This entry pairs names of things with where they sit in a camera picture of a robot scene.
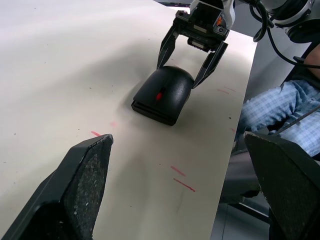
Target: gray floor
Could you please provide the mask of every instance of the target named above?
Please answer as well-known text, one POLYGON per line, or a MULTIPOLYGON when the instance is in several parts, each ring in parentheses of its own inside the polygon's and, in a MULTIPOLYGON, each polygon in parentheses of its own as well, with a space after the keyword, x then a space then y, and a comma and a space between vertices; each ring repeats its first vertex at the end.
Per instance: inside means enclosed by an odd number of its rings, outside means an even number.
POLYGON ((269 225, 238 209, 220 204, 210 240, 268 240, 269 225))

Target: person's hand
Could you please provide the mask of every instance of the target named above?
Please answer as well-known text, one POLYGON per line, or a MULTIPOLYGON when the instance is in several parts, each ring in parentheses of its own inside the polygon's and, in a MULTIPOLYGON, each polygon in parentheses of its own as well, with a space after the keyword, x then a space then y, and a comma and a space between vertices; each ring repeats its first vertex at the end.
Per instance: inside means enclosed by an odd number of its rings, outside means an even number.
MULTIPOLYGON (((304 64, 320 66, 320 44, 309 53, 304 64)), ((320 69, 309 68, 309 70, 320 80, 320 69)))

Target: white table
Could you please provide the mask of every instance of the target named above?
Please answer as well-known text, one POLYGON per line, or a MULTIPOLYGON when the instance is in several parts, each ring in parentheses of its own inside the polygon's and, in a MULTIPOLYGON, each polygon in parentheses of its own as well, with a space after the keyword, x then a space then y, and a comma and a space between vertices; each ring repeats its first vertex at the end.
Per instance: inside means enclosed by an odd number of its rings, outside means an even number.
MULTIPOLYGON (((156 68, 174 10, 151 0, 0 4, 0 236, 68 149, 95 131, 114 137, 95 240, 209 239, 252 38, 230 33, 216 71, 169 127, 131 103, 156 68)), ((206 56, 181 36, 167 64, 195 77, 206 56)))

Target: computer mouse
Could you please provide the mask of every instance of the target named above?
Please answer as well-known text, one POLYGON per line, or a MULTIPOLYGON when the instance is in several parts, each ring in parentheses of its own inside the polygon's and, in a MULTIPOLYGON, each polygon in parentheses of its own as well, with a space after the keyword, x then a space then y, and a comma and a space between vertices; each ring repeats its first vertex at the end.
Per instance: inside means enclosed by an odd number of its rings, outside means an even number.
POLYGON ((193 77, 176 66, 154 71, 133 98, 134 111, 173 126, 194 85, 193 77))

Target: plaid shirt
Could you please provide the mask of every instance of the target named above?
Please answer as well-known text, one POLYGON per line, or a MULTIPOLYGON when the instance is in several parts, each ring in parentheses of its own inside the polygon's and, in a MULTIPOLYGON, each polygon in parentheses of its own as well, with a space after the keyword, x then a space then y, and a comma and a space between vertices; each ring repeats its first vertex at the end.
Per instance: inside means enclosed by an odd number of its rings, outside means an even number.
MULTIPOLYGON (((291 80, 265 91, 242 107, 237 135, 256 132, 286 119, 284 127, 320 105, 320 90, 305 80, 291 80)), ((298 144, 311 157, 320 153, 320 111, 291 126, 279 137, 298 144)))

